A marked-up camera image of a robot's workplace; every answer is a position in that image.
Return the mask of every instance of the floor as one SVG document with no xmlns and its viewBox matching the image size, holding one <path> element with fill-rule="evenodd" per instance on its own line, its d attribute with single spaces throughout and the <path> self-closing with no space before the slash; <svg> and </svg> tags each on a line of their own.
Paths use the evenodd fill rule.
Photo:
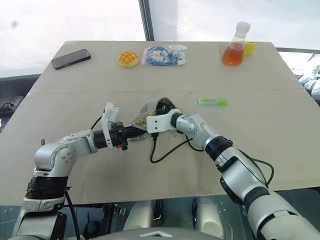
<svg viewBox="0 0 320 240">
<path fill-rule="evenodd" d="M 297 189 L 279 192 L 302 216 L 307 218 L 320 231 L 320 194 L 310 189 Z M 234 204 L 227 195 L 217 195 L 212 197 L 216 203 L 220 215 L 223 217 L 226 240 L 230 239 L 230 227 L 233 231 L 234 240 L 253 240 L 252 232 L 247 221 L 246 211 Z M 164 227 L 180 227 L 192 229 L 192 207 L 193 197 L 175 198 L 164 200 Z M 125 207 L 123 216 L 114 216 L 112 220 L 111 232 L 121 231 L 134 202 L 122 202 L 120 206 Z M 76 216 L 82 232 L 87 224 L 87 214 L 90 220 L 100 221 L 103 217 L 101 208 L 76 207 Z M 0 206 L 0 240 L 10 238 L 16 218 L 19 214 L 18 206 Z M 73 226 L 70 209 L 64 207 L 61 212 L 67 214 L 65 237 L 73 237 L 75 229 Z"/>
</svg>

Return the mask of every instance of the clear plastic bag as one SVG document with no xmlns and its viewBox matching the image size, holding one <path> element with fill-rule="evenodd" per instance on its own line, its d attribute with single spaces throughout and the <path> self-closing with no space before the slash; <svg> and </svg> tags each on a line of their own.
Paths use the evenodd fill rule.
<svg viewBox="0 0 320 240">
<path fill-rule="evenodd" d="M 169 45 L 167 47 L 148 47 L 143 52 L 142 65 L 151 64 L 154 66 L 179 66 L 186 63 L 187 46 Z"/>
</svg>

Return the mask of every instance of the smartphone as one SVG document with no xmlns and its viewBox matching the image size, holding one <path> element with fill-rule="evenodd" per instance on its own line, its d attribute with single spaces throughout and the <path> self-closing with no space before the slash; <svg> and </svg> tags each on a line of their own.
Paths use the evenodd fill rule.
<svg viewBox="0 0 320 240">
<path fill-rule="evenodd" d="M 81 49 L 79 51 L 74 51 L 64 56 L 60 56 L 52 59 L 51 63 L 55 69 L 63 69 L 70 65 L 89 60 L 91 58 L 87 49 Z"/>
</svg>

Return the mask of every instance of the table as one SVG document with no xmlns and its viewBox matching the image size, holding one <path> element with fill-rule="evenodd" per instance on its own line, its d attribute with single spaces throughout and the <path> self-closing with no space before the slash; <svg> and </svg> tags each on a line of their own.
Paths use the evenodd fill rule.
<svg viewBox="0 0 320 240">
<path fill-rule="evenodd" d="M 120 108 L 117 119 L 129 125 L 140 106 L 161 96 L 184 113 L 201 114 L 236 147 L 273 164 L 273 190 L 319 185 L 320 109 L 271 43 L 258 42 L 254 55 L 238 67 L 220 61 L 226 42 L 179 42 L 188 46 L 188 63 L 178 67 L 117 64 L 125 50 L 142 55 L 146 47 L 168 44 L 173 43 L 67 41 L 56 57 L 85 48 L 91 59 L 61 70 L 49 64 L 0 134 L 0 204 L 21 204 L 40 139 L 54 142 L 89 129 L 107 101 Z M 200 106 L 198 98 L 227 98 L 229 104 Z M 161 133 L 155 158 L 183 140 L 174 131 Z M 221 174 L 205 153 L 184 145 L 152 164 L 151 147 L 149 138 L 132 142 L 127 151 L 101 149 L 78 160 L 68 181 L 74 204 L 225 193 Z M 269 177 L 269 169 L 261 168 Z"/>
</svg>

